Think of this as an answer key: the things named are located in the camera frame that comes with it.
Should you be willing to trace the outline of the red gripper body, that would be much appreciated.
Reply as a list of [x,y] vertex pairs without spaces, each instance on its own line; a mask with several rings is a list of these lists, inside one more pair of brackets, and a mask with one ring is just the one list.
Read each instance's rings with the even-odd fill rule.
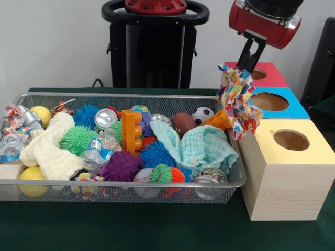
[[302,18],[293,14],[280,18],[257,10],[253,1],[234,1],[229,14],[229,27],[241,34],[249,33],[267,45],[283,49],[300,27]]

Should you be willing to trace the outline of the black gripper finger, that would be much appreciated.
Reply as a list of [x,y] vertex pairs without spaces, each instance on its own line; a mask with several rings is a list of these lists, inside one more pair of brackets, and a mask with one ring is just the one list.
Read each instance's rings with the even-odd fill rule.
[[251,53],[251,48],[249,48],[249,52],[248,52],[248,62],[247,62],[247,71],[249,73],[252,73],[254,71],[254,68],[256,67],[256,64],[258,63],[263,50],[266,46],[266,42],[261,42],[261,41],[257,41],[257,49],[254,53]]
[[248,39],[244,45],[244,48],[242,50],[242,53],[239,57],[238,63],[237,63],[237,68],[240,70],[249,70],[249,60],[250,60],[250,56],[251,56],[251,46],[253,44],[253,40],[252,39]]

